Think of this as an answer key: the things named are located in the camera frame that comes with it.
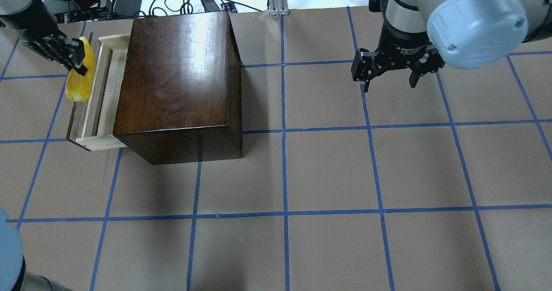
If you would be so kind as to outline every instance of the yellow object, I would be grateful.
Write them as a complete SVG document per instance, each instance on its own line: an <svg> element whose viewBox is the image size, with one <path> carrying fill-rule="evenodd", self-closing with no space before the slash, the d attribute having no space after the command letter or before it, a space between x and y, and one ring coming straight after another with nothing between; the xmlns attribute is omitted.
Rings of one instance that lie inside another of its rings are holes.
<svg viewBox="0 0 552 291"><path fill-rule="evenodd" d="M79 39L85 44L85 58L82 60L82 63L88 71L82 76L74 69L71 69L69 75L67 75L65 96L73 102L85 102L90 98L92 93L92 82L94 81L94 75L96 73L94 51L85 37L81 36Z"/></svg>

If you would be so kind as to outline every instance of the open drawer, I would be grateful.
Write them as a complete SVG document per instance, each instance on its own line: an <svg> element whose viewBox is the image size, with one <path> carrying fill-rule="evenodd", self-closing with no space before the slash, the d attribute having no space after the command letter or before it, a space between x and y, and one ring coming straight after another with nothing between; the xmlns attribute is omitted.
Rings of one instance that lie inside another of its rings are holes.
<svg viewBox="0 0 552 291"><path fill-rule="evenodd" d="M88 102L73 104L67 140L88 150L126 147L113 136L113 126L130 34L98 38L100 46L92 93Z"/></svg>

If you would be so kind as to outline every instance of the blue tape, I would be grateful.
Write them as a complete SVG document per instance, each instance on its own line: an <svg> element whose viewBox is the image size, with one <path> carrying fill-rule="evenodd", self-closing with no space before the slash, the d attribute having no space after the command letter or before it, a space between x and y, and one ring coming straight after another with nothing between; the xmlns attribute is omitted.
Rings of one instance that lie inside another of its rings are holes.
<svg viewBox="0 0 552 291"><path fill-rule="evenodd" d="M13 54L16 52L16 48L18 44L19 44L19 38L16 39L16 43L13 45L12 51L9 53L8 61L6 61L4 70L2 70L2 75L0 75L0 81L2 81L2 79L4 79L4 75L6 75L6 70L8 70L9 63L12 61Z"/></svg>
<svg viewBox="0 0 552 291"><path fill-rule="evenodd" d="M82 24L82 30L81 30L81 36L85 35L85 29L86 29L86 22L83 22Z"/></svg>
<svg viewBox="0 0 552 291"><path fill-rule="evenodd" d="M464 154L462 152L462 148L461 148L461 145L460 145L460 140L458 138L458 134L457 134L456 127L455 127L455 124L454 124L454 120L452 118L452 113L450 112L450 107L449 107L449 104L448 104L448 101L447 101L447 95L445 94L445 91L444 91L444 88L443 88L443 82L441 81L441 77L439 75L439 72L436 72L436 77L437 77L437 83L439 84L439 90L441 92L441 96L443 97L443 102L444 102L445 108L447 110L447 116L448 116L449 121L450 121L450 128L452 129L452 133L453 133L453 136L454 136L454 142L456 143L456 148L458 150L458 155L460 157L460 162L461 162L461 165L462 165L462 170L464 171L464 177L465 177L465 180L466 180L467 190L470 193L471 205L473 207L473 211L475 212L475 219L477 221L477 227L479 228L479 234L481 235L481 241L483 242L483 249L485 250L485 256L487 257L487 263L489 264L489 270L491 271L492 282L495 286L495 291L499 291L500 286L499 286L499 281L496 277L495 266L492 263L491 253L489 251L489 246L487 244L487 237L485 236L485 231L483 230L483 223L481 222L481 217L479 216L479 210L477 209L477 202L475 201L475 194L474 194L474 191L473 191L472 186L471 186L471 180L470 180L469 173L467 172L466 161L464 159Z"/></svg>
<svg viewBox="0 0 552 291"><path fill-rule="evenodd" d="M198 172L195 176L195 194L194 194L194 216L198 214L198 203L199 203L199 185L201 183L201 162L198 162ZM191 221L191 232L190 232L190 246L188 252L188 273L186 278L186 290L190 291L191 287L191 267L194 261L194 244L195 244L195 226L197 223L197 218L193 218Z"/></svg>
<svg viewBox="0 0 552 291"><path fill-rule="evenodd" d="M355 51L358 49L357 47L357 38L356 34L354 32L354 24L353 24L353 17L351 16L351 8L347 7L347 14L349 16L349 25L351 26L351 35L353 37L354 47ZM381 189L380 189L380 182L379 182L379 175L378 175L378 166L376 163L376 156L374 153L374 142L372 138L372 130L371 130L371 124L370 124L370 117L368 116L368 110L367 110L367 103L366 103L366 96L364 95L364 90L362 89L362 85L359 85L359 89L361 90L361 98L362 98L362 105L364 110L364 119L366 120L366 130L368 133L368 143L370 146L370 157L372 161L372 169L374 172L374 181L376 185L376 194L378 196L378 209L380 214L380 221L381 221L381 235L383 237L383 246L384 246L384 252L385 252L385 262L387 264L387 274L389 278L389 289L391 291L395 291L395 281L393 279L393 270L391 265L391 256L389 253L389 242L387 238L387 228L385 226L385 210L383 206L383 200L381 199Z"/></svg>
<svg viewBox="0 0 552 291"><path fill-rule="evenodd" d="M512 63L512 59L510 59L509 56L506 57L508 59L508 63L510 65L510 68L512 69L512 72L514 73L514 77L516 77L516 81L518 82L519 89L521 90L523 94L523 98L525 98L525 101L527 103L527 107L529 108L529 111L531 112L531 116L533 116L533 122L536 124L536 128L538 128L540 137L543 139L544 146L546 147L546 151L548 152L548 156L552 160L552 149L550 148L550 143L548 143L548 139L546 139L546 135L544 134L544 130L542 126L540 125L540 121L536 116L535 109L533 108L533 105L531 104L531 101L529 100L529 96L527 95L525 89L523 88L523 83L521 82L521 79L519 78L519 75L516 71L516 67L514 67L514 64Z"/></svg>
<svg viewBox="0 0 552 291"><path fill-rule="evenodd" d="M289 227L288 227L288 163L286 160L286 125L285 125L285 38L284 38L284 16L280 16L280 45L281 45L281 79L282 79L282 190L284 205L284 256L285 256L285 290L290 291L289 274Z"/></svg>
<svg viewBox="0 0 552 291"><path fill-rule="evenodd" d="M494 205L494 206L477 206L477 208L479 210L542 209L542 208L552 208L552 204Z"/></svg>
<svg viewBox="0 0 552 291"><path fill-rule="evenodd" d="M21 223L37 223L37 222L92 222L92 221L103 221L101 217L88 217L81 216L75 218L25 218L25 219L14 219L14 222Z"/></svg>
<svg viewBox="0 0 552 291"><path fill-rule="evenodd" d="M280 16L280 62L285 62L285 55L284 55L284 47L285 47L285 40L284 40L284 16Z"/></svg>
<svg viewBox="0 0 552 291"><path fill-rule="evenodd" d="M284 63L285 66L304 66L304 65L329 65L332 63L352 63L353 60L328 60L328 61L305 61L299 63Z"/></svg>
<svg viewBox="0 0 552 291"><path fill-rule="evenodd" d="M281 63L259 63L256 65L242 65L242 68L278 67Z"/></svg>
<svg viewBox="0 0 552 291"><path fill-rule="evenodd" d="M288 215L379 214L379 209L306 210L288 212Z"/></svg>
<svg viewBox="0 0 552 291"><path fill-rule="evenodd" d="M317 128L290 128L286 132L304 132L304 131L335 131L335 130L365 130L366 126L344 126L344 127L317 127Z"/></svg>
<svg viewBox="0 0 552 291"><path fill-rule="evenodd" d="M108 221L150 221L150 220L185 220L185 219L215 218L215 215L175 214L175 215L143 215L143 216L110 216Z"/></svg>
<svg viewBox="0 0 552 291"><path fill-rule="evenodd" d="M427 124L390 124L390 125L376 125L372 126L372 129L378 128L419 128L419 127L438 127L438 126L450 126L450 123L427 123Z"/></svg>
<svg viewBox="0 0 552 291"><path fill-rule="evenodd" d="M289 275L289 217L284 217L284 259L285 259L285 289L291 290Z"/></svg>
<svg viewBox="0 0 552 291"><path fill-rule="evenodd" d="M347 7L347 16L349 16L349 24L351 26L351 35L353 36L354 51L356 52L358 50L357 34L354 31L353 15L351 14L351 8L349 7Z"/></svg>
<svg viewBox="0 0 552 291"><path fill-rule="evenodd" d="M268 129L268 130L244 130L242 134L251 135L251 134L278 134L282 132L281 129Z"/></svg>
<svg viewBox="0 0 552 291"><path fill-rule="evenodd" d="M5 80L22 80L22 79L44 79L44 78L65 78L67 73L64 75L25 75L22 77L5 77Z"/></svg>
<svg viewBox="0 0 552 291"><path fill-rule="evenodd" d="M119 166L121 164L122 148L119 149L117 155L117 161L115 163L115 170L113 171L113 179L111 181L111 187L109 189L109 197L107 199L107 205L105 205L105 213L103 216L102 231L100 232L100 239L98 242L98 250L96 250L96 258L94 260L94 268L92 269L92 277L90 279L90 291L94 291L94 285L96 283L96 274L98 273L98 265L100 262L100 256L102 255L103 240L105 236L105 229L107 228L107 222L109 218L109 210L111 209L111 203L113 200L113 192L115 191L115 185L117 182L117 175L119 174Z"/></svg>
<svg viewBox="0 0 552 291"><path fill-rule="evenodd" d="M65 138L53 138L53 139L18 139L18 140L0 140L0 144L29 144L36 142L64 142Z"/></svg>
<svg viewBox="0 0 552 291"><path fill-rule="evenodd" d="M466 212L473 207L436 207L436 208L388 208L385 213L435 213L435 212Z"/></svg>
<svg viewBox="0 0 552 291"><path fill-rule="evenodd" d="M0 140L0 144L27 144L36 142L46 142L46 139Z"/></svg>
<svg viewBox="0 0 552 291"><path fill-rule="evenodd" d="M552 54L552 51L510 53L509 56L520 56L520 55L548 55L548 54Z"/></svg>
<svg viewBox="0 0 552 291"><path fill-rule="evenodd" d="M476 126L476 125L506 125L506 124L530 124L534 123L532 120L518 120L518 121L498 121L498 122L455 122L455 126Z"/></svg>
<svg viewBox="0 0 552 291"><path fill-rule="evenodd" d="M46 148L47 148L47 145L48 145L48 139L50 138L50 134L52 133L53 124L56 121L57 112L60 109L61 99L63 98L63 92L65 92L65 83L63 83L60 95L57 98L56 109L53 111L52 119L50 120L50 126L48 127L48 132L47 132L47 135L46 135L46 138L45 138L45 142L44 142L44 145L42 147L42 151L40 151L40 156L39 156L38 162L36 163L36 168L35 168L35 172L33 174L33 179L31 180L31 184L29 186L29 191L27 191L27 195L25 197L25 201L24 201L23 207L21 209L21 214L19 215L19 222L17 222L17 229L18 230L21 228L21 220L25 216L27 206L29 205L29 200L31 198L31 195L33 194L34 185L36 183L36 177L38 176L38 173L40 171L40 166L42 164L42 160L44 158L44 153L46 152Z"/></svg>
<svg viewBox="0 0 552 291"><path fill-rule="evenodd" d="M517 205L487 205L477 206L478 210L517 210L517 209L546 209L552 204L517 204ZM465 212L472 211L473 207L422 207L422 208L387 208L385 213L433 213L433 212ZM344 210L298 210L288 212L256 212L232 214L185 214L185 215L149 215L149 216L110 216L108 221L147 221L147 220L185 220L185 219L234 219L256 218L263 216L303 216L303 215L340 215L340 214L380 214L379 209L344 209ZM8 219L12 223L37 222L94 222L103 221L103 217L77 218L24 218Z"/></svg>
<svg viewBox="0 0 552 291"><path fill-rule="evenodd" d="M285 215L285 212L219 214L218 218L233 219L233 218L254 218L254 217L259 217L259 216L282 216L282 215Z"/></svg>

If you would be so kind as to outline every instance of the dark brown wooden cabinet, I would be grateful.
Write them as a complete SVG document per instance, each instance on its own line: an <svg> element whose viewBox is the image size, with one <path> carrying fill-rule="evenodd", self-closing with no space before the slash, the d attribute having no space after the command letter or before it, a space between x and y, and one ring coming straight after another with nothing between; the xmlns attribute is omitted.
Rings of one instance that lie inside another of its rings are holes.
<svg viewBox="0 0 552 291"><path fill-rule="evenodd" d="M240 158L240 77L227 12L135 20L108 131L153 165Z"/></svg>

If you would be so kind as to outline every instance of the wooden box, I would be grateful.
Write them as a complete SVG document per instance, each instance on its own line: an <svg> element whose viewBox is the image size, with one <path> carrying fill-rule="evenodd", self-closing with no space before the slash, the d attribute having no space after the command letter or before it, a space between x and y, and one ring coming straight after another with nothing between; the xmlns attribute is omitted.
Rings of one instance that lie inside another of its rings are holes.
<svg viewBox="0 0 552 291"><path fill-rule="evenodd" d="M93 95L86 111L73 107L68 140L128 146L152 165L242 157L241 62L227 12L135 20L130 38L99 41Z"/></svg>

